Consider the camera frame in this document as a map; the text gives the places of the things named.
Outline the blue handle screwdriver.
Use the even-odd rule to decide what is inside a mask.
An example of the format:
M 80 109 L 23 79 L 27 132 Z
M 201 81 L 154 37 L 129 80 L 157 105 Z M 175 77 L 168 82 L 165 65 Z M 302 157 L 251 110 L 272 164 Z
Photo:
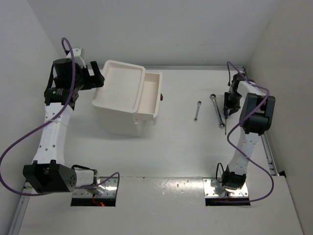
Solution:
M 227 119 L 228 119 L 228 109 L 224 110 L 224 123 L 225 123 L 224 133 L 225 135 L 227 135 Z

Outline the white top drawer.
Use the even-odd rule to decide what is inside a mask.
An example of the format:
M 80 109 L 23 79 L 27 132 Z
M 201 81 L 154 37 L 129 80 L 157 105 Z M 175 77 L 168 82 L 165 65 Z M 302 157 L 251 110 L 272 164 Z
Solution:
M 136 118 L 142 121 L 157 123 L 157 115 L 161 102 L 162 73 L 147 72 Z

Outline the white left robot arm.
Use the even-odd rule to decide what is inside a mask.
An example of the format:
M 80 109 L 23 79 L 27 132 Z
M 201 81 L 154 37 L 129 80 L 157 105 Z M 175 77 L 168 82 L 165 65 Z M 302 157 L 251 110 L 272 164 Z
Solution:
M 53 62 L 45 98 L 45 127 L 32 163 L 23 167 L 23 175 L 40 194 L 73 192 L 76 188 L 90 188 L 96 183 L 95 169 L 65 165 L 64 147 L 67 127 L 79 97 L 79 91 L 101 88 L 104 77 L 96 61 L 87 67 L 72 66 L 70 58 Z

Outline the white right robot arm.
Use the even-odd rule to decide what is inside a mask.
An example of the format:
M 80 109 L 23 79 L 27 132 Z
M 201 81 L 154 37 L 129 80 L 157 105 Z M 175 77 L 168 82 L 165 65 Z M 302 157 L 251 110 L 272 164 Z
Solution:
M 236 190 L 243 187 L 254 147 L 271 127 L 275 103 L 274 96 L 260 91 L 244 73 L 233 76 L 229 91 L 224 93 L 223 113 L 228 118 L 241 111 L 236 126 L 240 128 L 240 138 L 231 161 L 222 173 L 224 188 Z

